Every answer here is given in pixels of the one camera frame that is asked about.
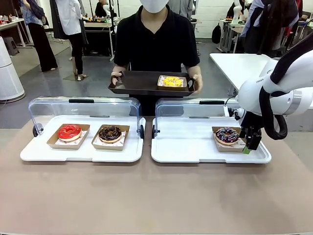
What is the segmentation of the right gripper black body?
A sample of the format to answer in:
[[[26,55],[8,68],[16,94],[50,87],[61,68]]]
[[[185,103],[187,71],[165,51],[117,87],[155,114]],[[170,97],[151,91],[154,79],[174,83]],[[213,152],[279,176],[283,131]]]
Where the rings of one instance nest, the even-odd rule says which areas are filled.
[[[246,135],[252,135],[264,127],[262,117],[252,112],[245,111],[241,118],[241,128]]]

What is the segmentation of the person's left hand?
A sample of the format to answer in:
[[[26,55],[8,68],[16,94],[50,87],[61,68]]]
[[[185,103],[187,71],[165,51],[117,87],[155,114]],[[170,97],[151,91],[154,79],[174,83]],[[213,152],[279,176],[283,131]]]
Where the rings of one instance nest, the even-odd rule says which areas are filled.
[[[203,89],[203,79],[201,74],[189,74],[190,78],[194,79],[194,89],[193,94],[199,94]]]

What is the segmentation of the person's right hand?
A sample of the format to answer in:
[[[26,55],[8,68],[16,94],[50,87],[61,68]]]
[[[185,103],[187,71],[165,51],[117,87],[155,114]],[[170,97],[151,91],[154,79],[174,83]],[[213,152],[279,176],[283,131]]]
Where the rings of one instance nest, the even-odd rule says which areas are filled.
[[[115,86],[116,89],[124,89],[125,86],[122,82],[123,73],[120,72],[112,72],[111,73],[111,82]]]

